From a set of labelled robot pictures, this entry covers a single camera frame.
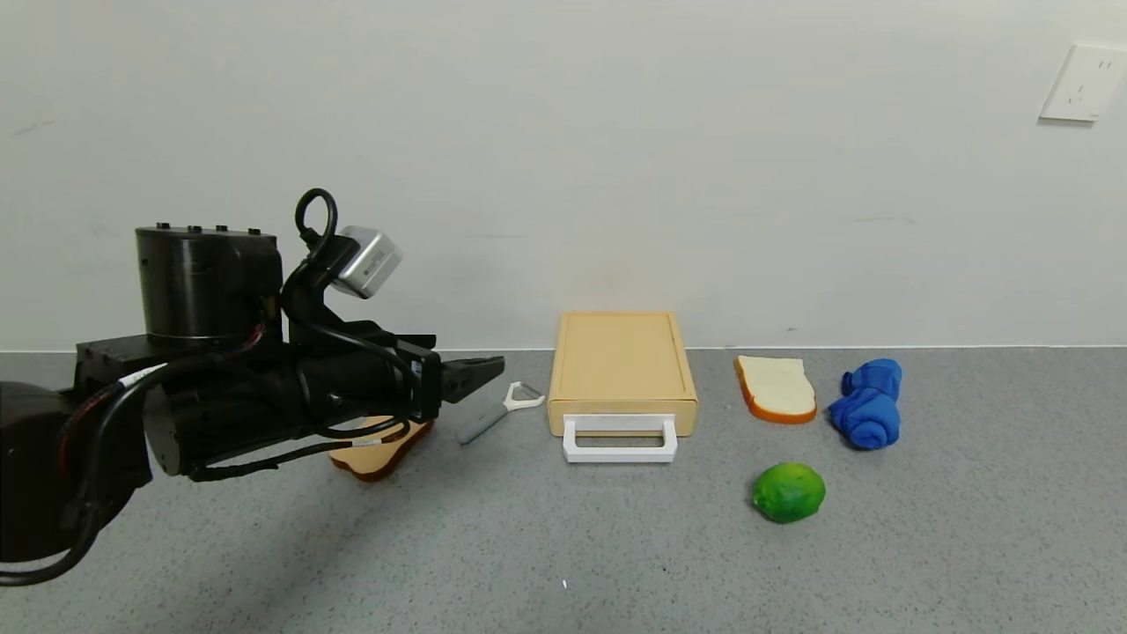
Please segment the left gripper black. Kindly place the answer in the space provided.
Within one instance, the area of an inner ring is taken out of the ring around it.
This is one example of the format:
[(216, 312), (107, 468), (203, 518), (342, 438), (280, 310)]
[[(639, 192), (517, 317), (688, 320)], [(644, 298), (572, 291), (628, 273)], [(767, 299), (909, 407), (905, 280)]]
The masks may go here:
[(394, 346), (331, 342), (298, 354), (298, 385), (307, 416), (317, 425), (364, 417), (425, 420), (438, 414), (440, 398), (461, 402), (505, 370), (505, 358), (456, 358), (414, 343)]

